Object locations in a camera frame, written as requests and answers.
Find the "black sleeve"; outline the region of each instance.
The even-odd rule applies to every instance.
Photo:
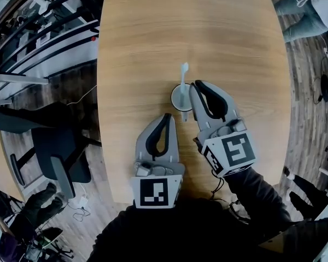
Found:
[[[282,198],[253,168],[226,176],[225,180],[253,223],[278,230],[283,224],[289,226],[291,218]]]

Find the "shoe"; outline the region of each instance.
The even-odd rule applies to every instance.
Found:
[[[291,192],[291,189],[288,188],[287,191],[286,191],[286,194],[285,194],[285,200],[287,202],[290,202],[290,192]]]
[[[55,193],[56,193],[56,191],[57,191],[57,187],[55,186],[54,183],[49,182],[49,183],[48,183],[48,186],[46,187],[46,189],[51,189],[51,188],[52,188],[52,189],[55,191]]]
[[[58,192],[58,193],[56,194],[55,199],[59,199],[59,200],[61,200],[61,202],[63,203],[63,206],[65,206],[65,205],[68,204],[68,201],[67,201],[65,195],[64,195],[62,192]]]
[[[283,167],[283,174],[290,180],[295,179],[294,173],[291,170],[289,170],[289,168],[286,166]]]

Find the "white cup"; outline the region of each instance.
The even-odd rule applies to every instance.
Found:
[[[181,85],[176,86],[171,92],[171,103],[174,108],[181,112],[182,121],[186,122],[188,120],[188,112],[192,110],[189,90],[190,85],[185,84],[184,93],[181,94]]]

